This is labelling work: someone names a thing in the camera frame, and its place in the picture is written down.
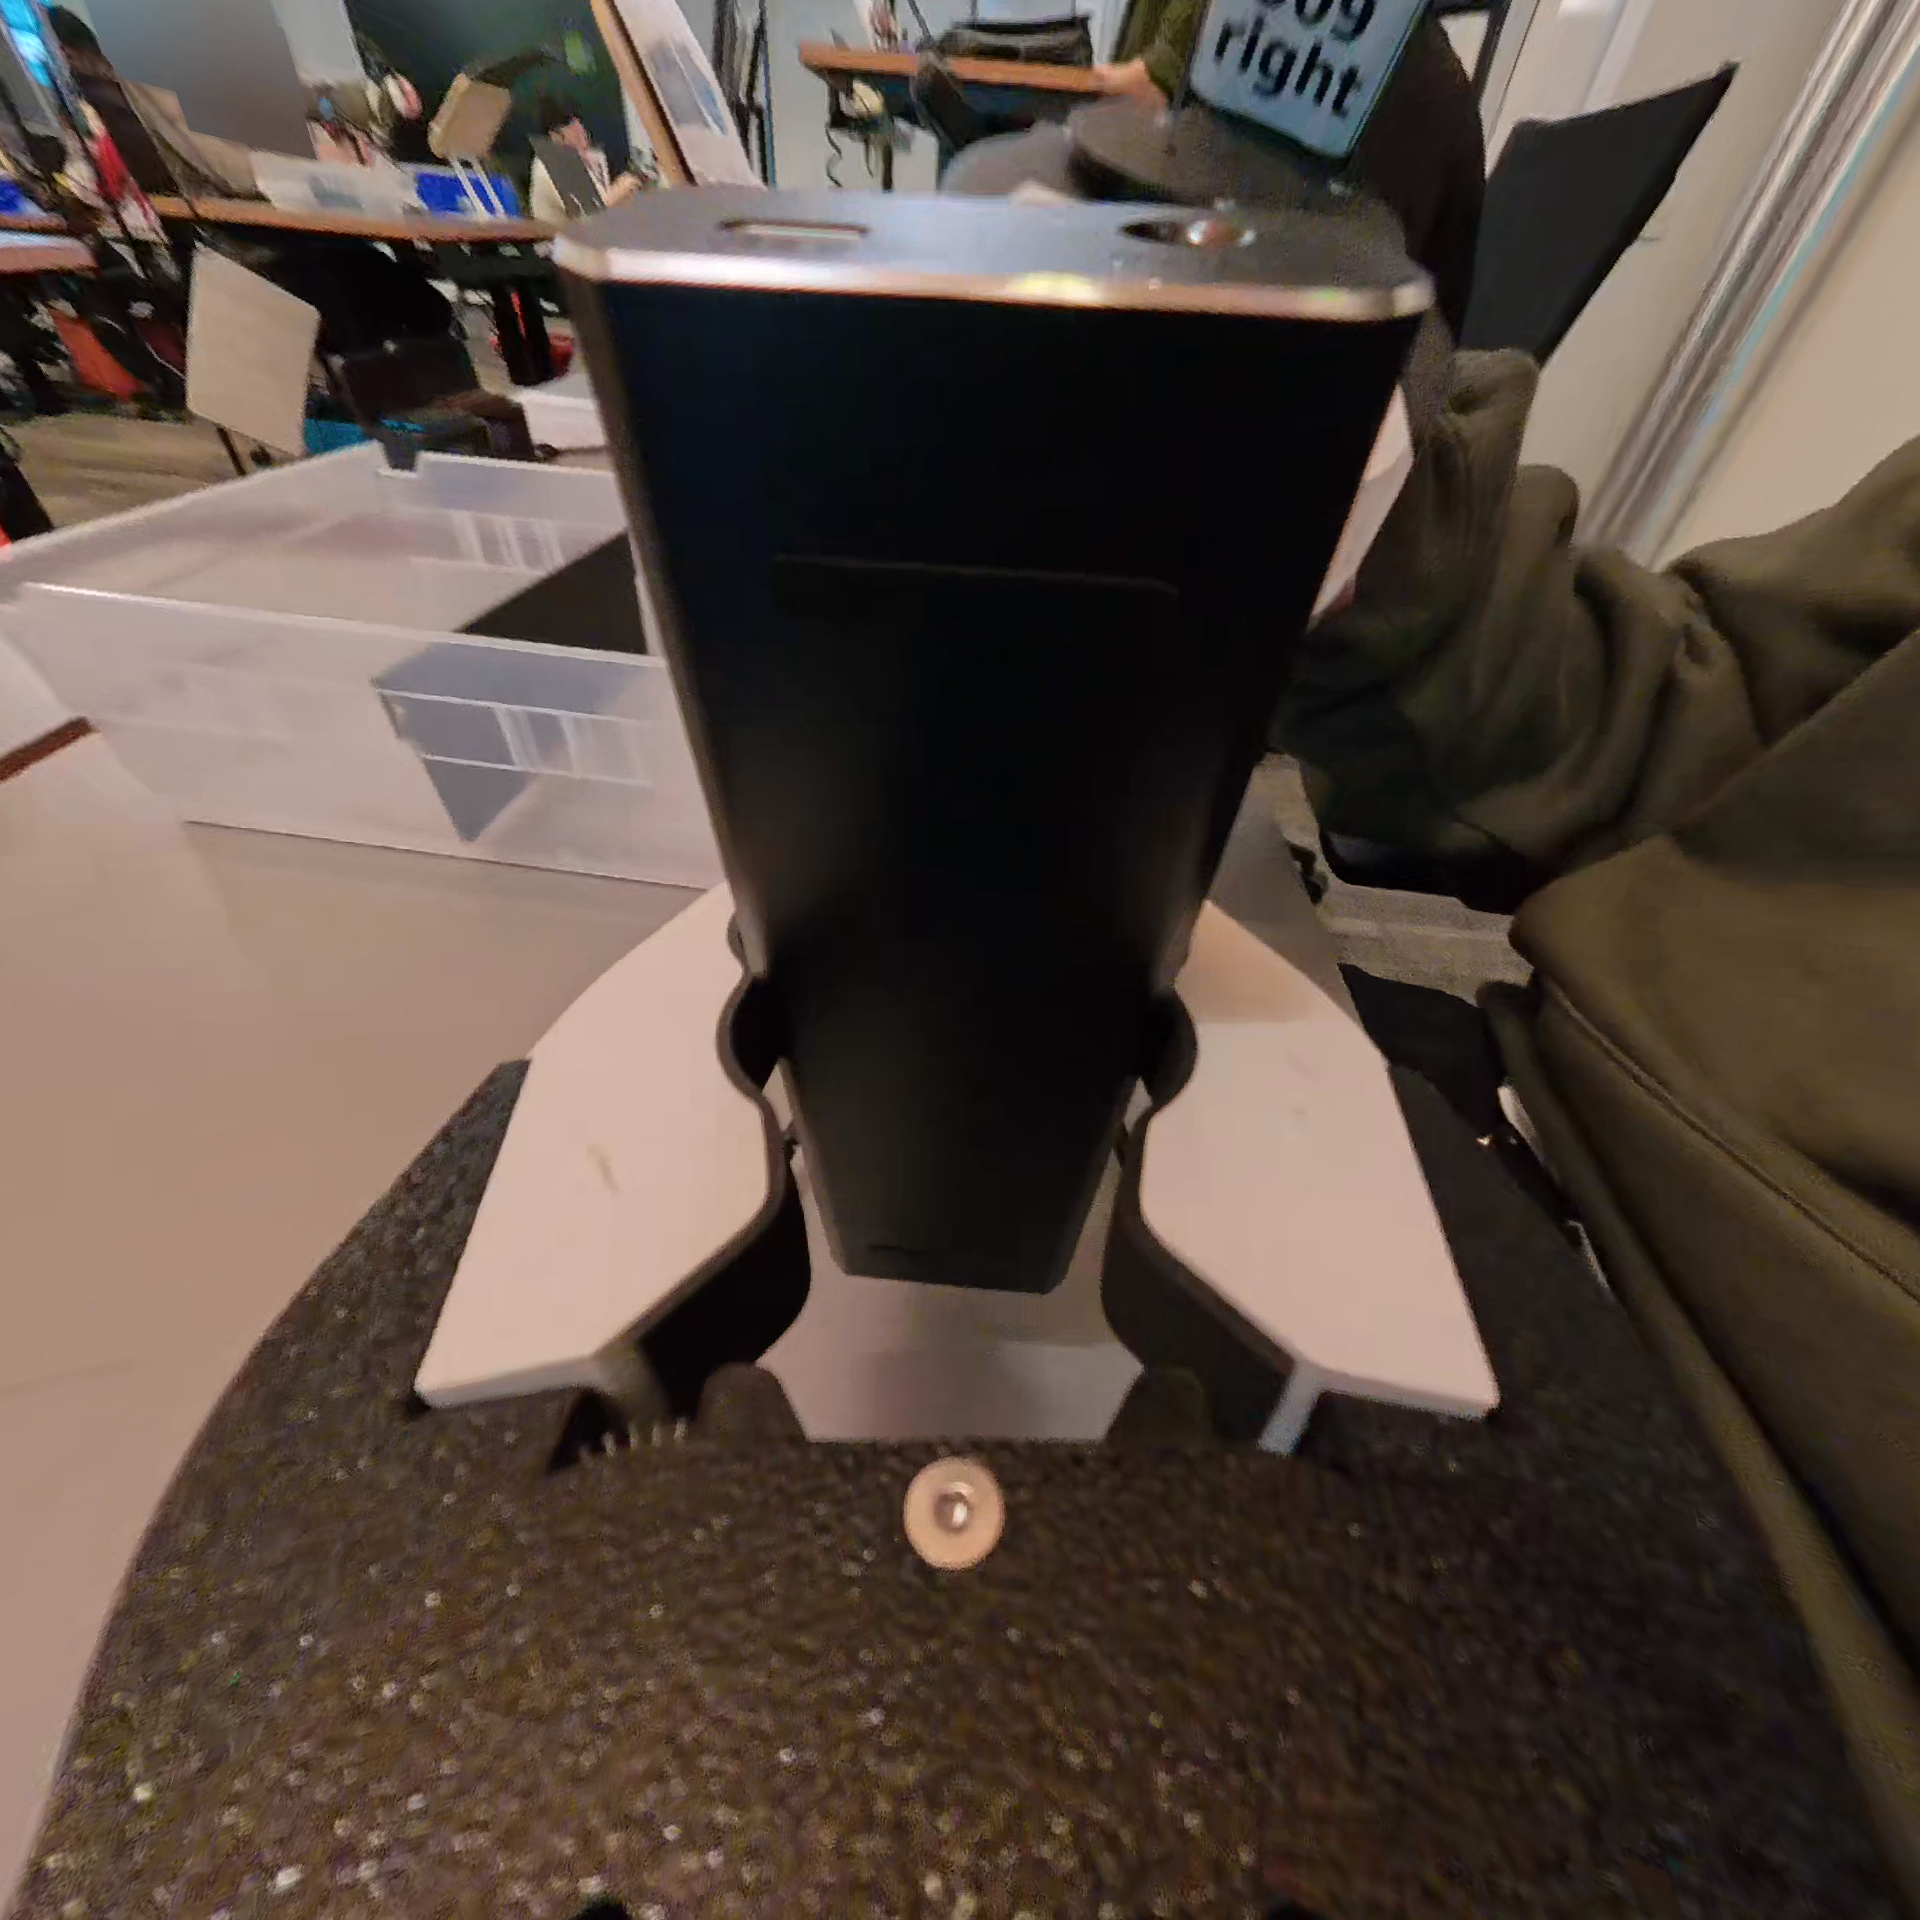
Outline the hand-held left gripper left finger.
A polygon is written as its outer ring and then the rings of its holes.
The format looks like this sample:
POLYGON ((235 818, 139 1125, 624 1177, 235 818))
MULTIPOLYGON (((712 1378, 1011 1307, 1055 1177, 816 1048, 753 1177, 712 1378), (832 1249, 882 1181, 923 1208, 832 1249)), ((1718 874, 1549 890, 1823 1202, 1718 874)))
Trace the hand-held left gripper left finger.
POLYGON ((799 1319, 806 1221, 766 1095, 778 1035, 730 925, 717 883, 535 1045, 417 1362, 425 1406, 582 1390, 687 1419, 799 1319))

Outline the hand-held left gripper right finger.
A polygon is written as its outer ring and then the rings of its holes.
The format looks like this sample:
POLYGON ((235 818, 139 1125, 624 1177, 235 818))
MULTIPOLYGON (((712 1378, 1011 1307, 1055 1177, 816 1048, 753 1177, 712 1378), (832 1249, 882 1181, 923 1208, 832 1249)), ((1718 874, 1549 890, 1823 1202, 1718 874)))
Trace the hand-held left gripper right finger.
POLYGON ((1486 1419, 1494 1366, 1350 1007, 1206 902, 1158 1015, 1099 1264, 1120 1343, 1263 1451, 1322 1399, 1486 1419))

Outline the black rectangular metal case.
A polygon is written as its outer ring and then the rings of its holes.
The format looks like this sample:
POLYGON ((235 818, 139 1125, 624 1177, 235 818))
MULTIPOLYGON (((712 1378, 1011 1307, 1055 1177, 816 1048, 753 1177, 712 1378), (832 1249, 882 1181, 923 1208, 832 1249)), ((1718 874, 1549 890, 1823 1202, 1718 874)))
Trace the black rectangular metal case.
POLYGON ((832 1247, 1048 1291, 1432 283, 1339 189, 679 187, 554 259, 832 1247))

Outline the person's right forearm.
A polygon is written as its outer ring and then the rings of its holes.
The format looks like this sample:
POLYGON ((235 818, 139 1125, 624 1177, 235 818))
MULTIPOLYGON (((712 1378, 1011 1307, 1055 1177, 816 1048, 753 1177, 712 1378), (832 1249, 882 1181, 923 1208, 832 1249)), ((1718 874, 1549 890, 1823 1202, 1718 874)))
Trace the person's right forearm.
POLYGON ((1677 827, 1915 639, 1915 443, 1766 535, 1648 567, 1527 463, 1521 352, 1450 352, 1350 598, 1298 641, 1269 744, 1330 833, 1534 883, 1677 827))

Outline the white desk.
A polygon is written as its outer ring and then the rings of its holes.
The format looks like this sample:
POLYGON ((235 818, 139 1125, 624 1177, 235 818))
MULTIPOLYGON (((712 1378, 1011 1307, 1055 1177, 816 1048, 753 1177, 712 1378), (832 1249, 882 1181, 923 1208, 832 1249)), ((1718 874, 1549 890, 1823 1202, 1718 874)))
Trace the white desk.
POLYGON ((237 1362, 689 890, 179 823, 3 656, 2 1848, 237 1362))

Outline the person's olive clothing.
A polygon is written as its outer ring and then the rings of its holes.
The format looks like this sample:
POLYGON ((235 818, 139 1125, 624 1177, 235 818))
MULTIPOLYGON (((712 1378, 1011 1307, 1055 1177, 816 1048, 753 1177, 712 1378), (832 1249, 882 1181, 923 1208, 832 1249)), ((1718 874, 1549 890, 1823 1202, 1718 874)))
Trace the person's olive clothing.
POLYGON ((1915 1913, 1915 709, 1545 883, 1521 1096, 1813 1642, 1915 1913))

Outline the clear plastic storage bin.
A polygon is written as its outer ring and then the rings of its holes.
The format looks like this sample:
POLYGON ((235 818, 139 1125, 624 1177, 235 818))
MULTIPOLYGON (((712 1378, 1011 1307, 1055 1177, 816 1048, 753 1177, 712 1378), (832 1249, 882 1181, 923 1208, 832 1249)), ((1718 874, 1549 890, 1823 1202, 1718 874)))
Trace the clear plastic storage bin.
POLYGON ((607 471, 379 447, 17 546, 3 639, 178 818, 705 890, 607 471))

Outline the wooden table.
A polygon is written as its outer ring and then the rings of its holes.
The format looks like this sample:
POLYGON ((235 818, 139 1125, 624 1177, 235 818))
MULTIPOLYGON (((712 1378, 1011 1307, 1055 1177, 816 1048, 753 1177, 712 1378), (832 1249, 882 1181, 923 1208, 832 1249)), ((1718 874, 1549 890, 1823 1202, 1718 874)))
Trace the wooden table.
POLYGON ((359 238, 408 248, 531 248, 558 229, 531 219, 470 219, 431 211, 366 211, 336 208, 278 208, 248 198, 153 195, 163 224, 205 230, 280 233, 299 238, 359 238))

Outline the grey metal pillar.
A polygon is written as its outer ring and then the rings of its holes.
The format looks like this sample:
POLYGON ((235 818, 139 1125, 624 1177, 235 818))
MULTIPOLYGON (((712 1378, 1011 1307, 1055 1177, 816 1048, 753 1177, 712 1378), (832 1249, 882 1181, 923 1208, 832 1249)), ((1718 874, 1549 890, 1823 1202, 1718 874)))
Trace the grey metal pillar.
POLYGON ((1915 127, 1915 93, 1917 5, 1839 6, 1664 370, 1585 503, 1587 538, 1639 560, 1673 547, 1915 127))

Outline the white sign board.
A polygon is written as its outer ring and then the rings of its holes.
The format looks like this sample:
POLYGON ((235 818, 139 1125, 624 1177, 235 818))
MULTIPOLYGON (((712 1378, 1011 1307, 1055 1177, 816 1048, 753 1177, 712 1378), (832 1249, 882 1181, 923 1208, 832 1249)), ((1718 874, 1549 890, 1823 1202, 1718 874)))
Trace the white sign board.
POLYGON ((321 315, 271 278, 197 243, 190 266, 183 403, 192 418, 301 457, 321 315))

